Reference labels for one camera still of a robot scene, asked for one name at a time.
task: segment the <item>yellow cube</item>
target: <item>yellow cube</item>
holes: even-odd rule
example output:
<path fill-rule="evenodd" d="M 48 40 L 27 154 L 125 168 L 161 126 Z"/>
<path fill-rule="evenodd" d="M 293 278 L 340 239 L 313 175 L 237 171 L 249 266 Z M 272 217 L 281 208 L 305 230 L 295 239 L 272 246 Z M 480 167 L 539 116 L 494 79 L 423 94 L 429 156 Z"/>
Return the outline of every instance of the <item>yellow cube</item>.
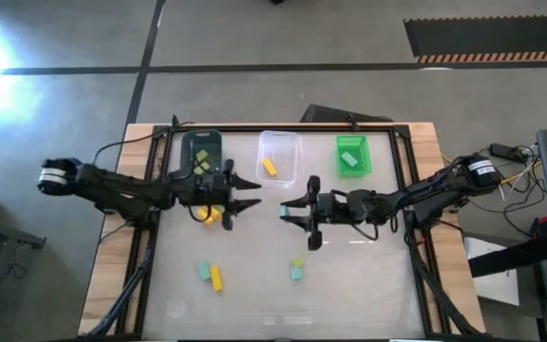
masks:
<path fill-rule="evenodd" d="M 213 280 L 213 290 L 223 290 L 223 282 L 220 280 L 220 272 L 218 271 L 218 266 L 210 267 L 210 277 Z"/>
<path fill-rule="evenodd" d="M 208 215 L 208 208 L 202 207 L 199 208 L 196 211 L 196 216 L 198 219 L 206 219 L 206 216 Z M 220 218 L 220 211 L 218 211 L 216 208 L 210 209 L 210 217 L 204 221 L 204 224 L 211 225 L 215 222 L 215 219 Z"/>
<path fill-rule="evenodd" d="M 198 216 L 198 219 L 204 220 L 208 216 L 208 210 L 203 209 L 203 208 L 199 208 L 196 211 L 196 216 Z M 210 217 L 204 221 L 204 224 L 211 225 L 211 224 L 213 224 L 213 222 L 215 222 L 215 219 L 213 218 L 213 213 L 211 212 Z"/>
<path fill-rule="evenodd" d="M 270 161 L 269 158 L 263 158 L 263 165 L 265 165 L 265 168 L 267 169 L 267 172 L 270 174 L 270 176 L 275 176 L 277 173 L 277 170 L 274 167 L 274 164 L 272 161 Z"/>

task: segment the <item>black metal frame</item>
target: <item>black metal frame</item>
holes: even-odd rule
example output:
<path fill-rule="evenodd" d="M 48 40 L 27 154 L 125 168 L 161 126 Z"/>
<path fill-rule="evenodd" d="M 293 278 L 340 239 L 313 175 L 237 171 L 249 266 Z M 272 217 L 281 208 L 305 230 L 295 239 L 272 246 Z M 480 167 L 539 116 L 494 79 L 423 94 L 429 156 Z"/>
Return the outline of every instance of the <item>black metal frame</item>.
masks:
<path fill-rule="evenodd" d="M 161 130 L 164 128 L 164 126 L 154 126 L 154 131 Z M 401 152 L 398 144 L 398 139 L 402 139 L 406 148 L 406 158 L 408 161 L 408 175 L 411 178 L 411 181 L 418 181 L 419 180 L 419 174 L 417 171 L 417 163 L 415 161 L 415 156 L 413 153 L 413 147 L 412 147 L 412 141 L 410 138 L 410 132 L 407 125 L 401 125 L 401 124 L 392 124 L 392 125 L 373 125 L 370 124 L 369 126 L 352 126 L 352 125 L 329 125 L 329 124 L 319 124 L 319 123 L 311 123 L 311 124 L 231 124 L 231 125 L 206 125 L 206 124 L 200 124 L 195 126 L 180 126 L 177 129 L 175 129 L 175 132 L 187 132 L 191 130 L 203 130 L 203 129 L 216 129 L 220 132 L 260 132 L 263 130 L 284 130 L 284 131 L 293 131 L 293 132 L 354 132 L 355 129 L 358 128 L 361 132 L 383 132 L 387 133 L 389 136 L 389 143 L 392 153 L 392 159 L 394 162 L 394 169 L 396 171 L 396 181 L 398 183 L 398 187 L 405 187 L 407 186 L 405 182 L 405 172 L 403 170 L 403 165 L 401 162 Z M 163 157 L 162 157 L 162 163 L 159 170 L 159 175 L 164 175 L 168 172 L 168 166 L 170 161 L 170 155 L 172 151 L 172 141 L 173 141 L 173 133 L 168 132 L 164 134 L 163 136 L 157 137 L 156 139 L 152 139 L 151 145 L 149 147 L 149 154 L 147 158 L 147 164 L 145 168 L 145 179 L 151 180 L 154 177 L 155 170 L 155 163 L 157 159 L 157 152 L 160 148 L 160 144 L 163 143 Z M 156 212 L 156 215 L 154 216 L 154 220 L 156 223 L 156 228 L 149 231 L 149 243 L 153 243 L 154 249 L 156 246 L 156 241 L 158 237 L 158 229 L 159 229 L 159 223 L 160 223 L 160 211 Z M 139 249 L 141 246 L 141 236 L 142 236 L 143 230 L 135 230 L 132 243 L 130 246 L 130 253 L 128 257 L 128 263 L 126 268 L 126 274 L 125 274 L 125 280 L 124 285 L 127 283 L 128 279 L 134 274 L 135 269 L 137 267 L 137 264 L 139 262 Z M 425 245 L 425 251 L 427 256 L 427 262 L 429 265 L 430 272 L 436 277 L 437 280 L 440 282 L 440 273 L 438 270 L 438 264 L 436 262 L 435 252 L 434 252 L 434 245 L 431 243 L 431 235 L 429 232 L 424 232 L 424 237 L 429 243 Z M 408 248 L 411 255 L 415 253 L 415 250 L 412 248 Z M 416 269 L 413 267 L 413 274 L 414 274 L 414 280 L 416 285 L 416 291 L 417 291 L 417 297 L 419 301 L 419 307 L 420 307 L 420 313 L 422 317 L 422 325 L 424 328 L 424 334 L 425 336 L 430 336 L 433 334 L 432 330 L 432 324 L 431 324 L 431 317 L 429 314 L 429 309 L 427 306 L 427 298 L 425 296 L 425 284 L 422 280 L 422 277 L 419 275 L 419 273 L 416 271 Z M 142 336 L 142 326 L 144 322 L 144 316 L 146 313 L 146 305 L 147 305 L 147 297 L 149 294 L 149 283 L 151 279 L 151 266 L 147 269 L 147 272 L 142 280 L 141 283 L 141 290 L 139 294 L 139 302 L 138 302 L 138 308 L 137 313 L 135 317 L 135 325 L 134 325 L 134 331 L 131 333 L 125 332 L 125 325 L 126 321 L 128 319 L 128 308 L 124 307 L 120 315 L 117 318 L 117 324 L 115 327 L 114 335 L 89 335 L 89 336 L 78 336 L 79 339 L 83 341 L 104 341 L 104 340 L 138 340 L 141 339 Z M 442 333 L 450 333 L 449 328 L 449 321 L 446 314 L 442 311 L 441 306 L 438 306 L 438 315 L 441 320 L 442 324 Z"/>

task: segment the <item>table leg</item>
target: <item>table leg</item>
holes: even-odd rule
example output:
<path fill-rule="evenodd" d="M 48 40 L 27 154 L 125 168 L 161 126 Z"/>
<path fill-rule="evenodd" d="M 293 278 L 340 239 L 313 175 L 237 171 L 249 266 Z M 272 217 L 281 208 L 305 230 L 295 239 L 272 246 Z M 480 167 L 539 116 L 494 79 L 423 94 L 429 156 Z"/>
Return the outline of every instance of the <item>table leg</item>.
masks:
<path fill-rule="evenodd" d="M 488 276 L 547 259 L 547 237 L 537 238 L 504 250 L 468 260 L 472 277 Z"/>

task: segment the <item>clear plastic container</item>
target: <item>clear plastic container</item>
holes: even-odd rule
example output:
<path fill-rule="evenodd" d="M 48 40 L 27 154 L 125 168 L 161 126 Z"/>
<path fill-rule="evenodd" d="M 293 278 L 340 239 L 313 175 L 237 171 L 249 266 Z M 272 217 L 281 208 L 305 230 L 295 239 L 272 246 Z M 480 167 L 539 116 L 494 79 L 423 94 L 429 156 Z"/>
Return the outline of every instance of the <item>clear plastic container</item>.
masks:
<path fill-rule="evenodd" d="M 288 189 L 294 185 L 301 138 L 293 132 L 263 131 L 258 139 L 256 178 L 267 187 Z M 275 168 L 271 175 L 263 162 L 269 159 Z"/>

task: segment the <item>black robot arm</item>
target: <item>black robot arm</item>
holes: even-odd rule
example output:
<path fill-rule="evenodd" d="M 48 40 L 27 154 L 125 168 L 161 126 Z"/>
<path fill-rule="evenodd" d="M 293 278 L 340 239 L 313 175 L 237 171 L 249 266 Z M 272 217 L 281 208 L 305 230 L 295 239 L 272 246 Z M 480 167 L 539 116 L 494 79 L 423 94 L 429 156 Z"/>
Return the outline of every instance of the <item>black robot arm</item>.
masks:
<path fill-rule="evenodd" d="M 308 247 L 314 251 L 322 245 L 319 223 L 355 225 L 365 221 L 381 225 L 407 209 L 411 225 L 424 229 L 436 223 L 444 208 L 462 207 L 469 197 L 489 194 L 499 184 L 500 175 L 493 164 L 478 154 L 459 157 L 431 177 L 390 194 L 364 189 L 320 194 L 320 179 L 310 176 L 308 192 L 303 198 L 281 203 L 293 208 L 309 206 L 310 214 L 281 218 L 310 233 Z"/>
<path fill-rule="evenodd" d="M 76 159 L 46 160 L 42 164 L 39 190 L 51 196 L 75 195 L 94 202 L 106 214 L 120 213 L 134 226 L 151 223 L 153 209 L 166 210 L 178 200 L 182 206 L 221 205 L 223 227 L 233 229 L 232 216 L 261 202 L 260 199 L 232 199 L 233 189 L 256 189 L 260 185 L 233 173 L 234 162 L 203 175 L 187 172 L 168 174 L 157 180 L 138 180 L 84 164 Z"/>

